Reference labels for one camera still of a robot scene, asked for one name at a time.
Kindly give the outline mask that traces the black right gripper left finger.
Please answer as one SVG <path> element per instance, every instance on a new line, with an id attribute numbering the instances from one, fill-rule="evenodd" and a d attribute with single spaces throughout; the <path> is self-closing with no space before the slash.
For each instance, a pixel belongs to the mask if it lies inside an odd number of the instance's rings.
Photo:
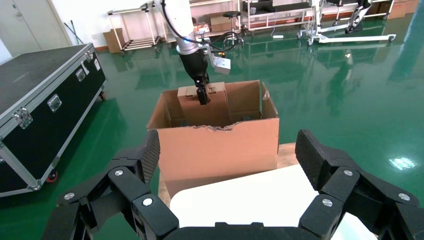
<path id="1" fill-rule="evenodd" d="M 150 189 L 161 148 L 157 130 L 144 143 L 121 151 L 107 167 L 57 198 L 43 240 L 91 240 L 111 217 L 122 214 L 141 240 L 163 240 L 178 218 Z"/>

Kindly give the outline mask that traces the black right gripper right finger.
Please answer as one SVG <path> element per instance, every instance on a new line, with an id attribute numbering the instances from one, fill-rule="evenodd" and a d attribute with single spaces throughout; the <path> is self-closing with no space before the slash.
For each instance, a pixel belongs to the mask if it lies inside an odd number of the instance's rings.
<path id="1" fill-rule="evenodd" d="M 424 210 L 412 193 L 366 172 L 307 129 L 297 134 L 295 155 L 318 193 L 299 219 L 301 229 L 328 240 L 351 214 L 380 240 L 423 239 Z"/>

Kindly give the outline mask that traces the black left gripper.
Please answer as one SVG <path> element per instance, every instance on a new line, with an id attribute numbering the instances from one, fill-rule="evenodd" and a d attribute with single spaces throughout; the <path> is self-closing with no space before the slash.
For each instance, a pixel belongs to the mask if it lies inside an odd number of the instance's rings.
<path id="1" fill-rule="evenodd" d="M 207 105 L 211 99 L 207 92 L 209 76 L 207 73 L 208 61 L 203 50 L 197 50 L 191 54 L 179 55 L 185 71 L 194 81 L 196 94 L 201 105 Z"/>

